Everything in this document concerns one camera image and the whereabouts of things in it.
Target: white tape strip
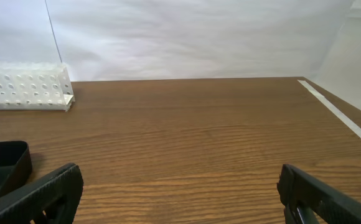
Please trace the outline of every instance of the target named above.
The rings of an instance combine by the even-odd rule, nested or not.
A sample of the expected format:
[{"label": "white tape strip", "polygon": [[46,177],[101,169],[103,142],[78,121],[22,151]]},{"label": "white tape strip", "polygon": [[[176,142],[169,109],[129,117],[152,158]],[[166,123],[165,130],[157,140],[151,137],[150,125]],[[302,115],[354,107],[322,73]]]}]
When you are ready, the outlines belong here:
[{"label": "white tape strip", "polygon": [[298,80],[305,88],[307,88],[320,102],[324,104],[331,112],[333,112],[344,124],[346,124],[357,136],[361,138],[361,128],[351,121],[341,110],[338,110],[330,101],[328,101],[322,94],[316,91],[306,81]]}]

